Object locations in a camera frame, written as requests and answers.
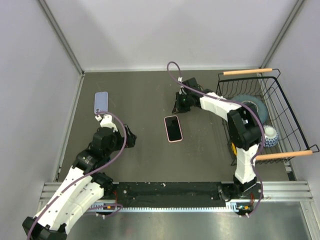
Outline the lavender phone case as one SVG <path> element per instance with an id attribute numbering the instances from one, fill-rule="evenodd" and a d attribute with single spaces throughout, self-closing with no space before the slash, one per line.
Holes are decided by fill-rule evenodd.
<path id="1" fill-rule="evenodd" d="M 101 91 L 101 92 L 95 93 L 94 95 L 94 113 L 95 114 L 108 111 L 108 98 L 109 98 L 109 95 L 107 91 Z"/>

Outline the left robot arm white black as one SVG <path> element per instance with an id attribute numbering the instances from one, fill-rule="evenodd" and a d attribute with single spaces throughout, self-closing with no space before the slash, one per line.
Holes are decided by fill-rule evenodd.
<path id="1" fill-rule="evenodd" d="M 109 198 L 113 180 L 102 170 L 125 148 L 132 148 L 136 135 L 123 125 L 125 135 L 113 127 L 100 127 L 88 147 L 73 162 L 67 176 L 49 202 L 22 227 L 29 240 L 65 240 L 76 222 L 100 198 Z"/>

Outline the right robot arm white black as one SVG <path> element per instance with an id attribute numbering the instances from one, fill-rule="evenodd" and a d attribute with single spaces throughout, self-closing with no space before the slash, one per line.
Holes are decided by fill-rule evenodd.
<path id="1" fill-rule="evenodd" d="M 197 107 L 226 121 L 229 139 L 236 148 L 233 192 L 245 198 L 257 184 L 254 168 L 264 133 L 258 113 L 250 104 L 228 100 L 209 89 L 201 90 L 195 78 L 183 81 L 180 76 L 175 81 L 180 89 L 176 93 L 174 113 L 186 113 Z"/>

